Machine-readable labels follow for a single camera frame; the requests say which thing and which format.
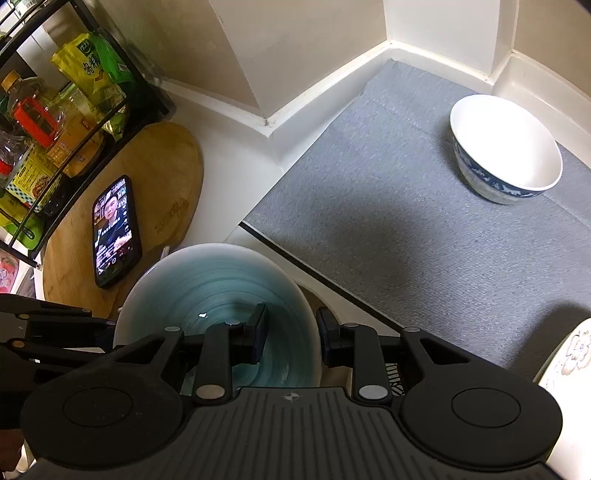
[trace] plate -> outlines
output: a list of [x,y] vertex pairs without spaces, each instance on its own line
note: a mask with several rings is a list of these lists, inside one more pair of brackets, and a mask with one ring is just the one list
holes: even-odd
[[566,480],[591,478],[591,319],[579,324],[547,362],[538,384],[558,402],[563,427],[548,464]]
[[[304,295],[271,260],[237,245],[194,245],[155,264],[125,300],[114,344],[126,345],[168,326],[196,335],[229,319],[246,322],[260,302],[269,309],[262,359],[258,365],[232,367],[234,388],[318,386],[320,338]],[[183,394],[190,392],[192,376]]]

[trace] gray dish mat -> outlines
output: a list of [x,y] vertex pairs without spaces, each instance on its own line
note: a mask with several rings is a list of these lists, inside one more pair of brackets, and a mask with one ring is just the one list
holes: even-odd
[[560,146],[556,187],[481,198],[449,127],[473,93],[387,63],[244,221],[396,324],[533,378],[591,317],[591,170]]

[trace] round cutting board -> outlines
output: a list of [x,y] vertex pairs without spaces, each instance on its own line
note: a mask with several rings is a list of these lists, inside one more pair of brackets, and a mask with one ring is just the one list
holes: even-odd
[[[109,289],[96,286],[93,272],[92,206],[117,178],[131,179],[143,255]],[[201,193],[203,160],[192,134],[181,125],[147,125],[100,172],[51,236],[43,259],[48,301],[84,307],[109,317],[123,305],[140,276],[166,245],[184,238]]]

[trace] green package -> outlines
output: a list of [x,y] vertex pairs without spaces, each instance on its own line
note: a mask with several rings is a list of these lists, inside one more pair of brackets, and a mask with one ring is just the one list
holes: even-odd
[[135,83],[133,74],[111,44],[102,35],[91,34],[91,39],[99,55],[100,63],[113,83],[117,85],[125,82]]

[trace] snack bag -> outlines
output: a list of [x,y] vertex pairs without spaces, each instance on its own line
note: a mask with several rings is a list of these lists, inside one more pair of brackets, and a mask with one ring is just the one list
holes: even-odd
[[[53,54],[51,61],[82,90],[103,115],[109,113],[124,99],[121,88],[111,81],[111,77],[103,68],[90,33],[80,34],[66,43]],[[103,127],[116,140],[122,136],[127,110],[123,107]]]

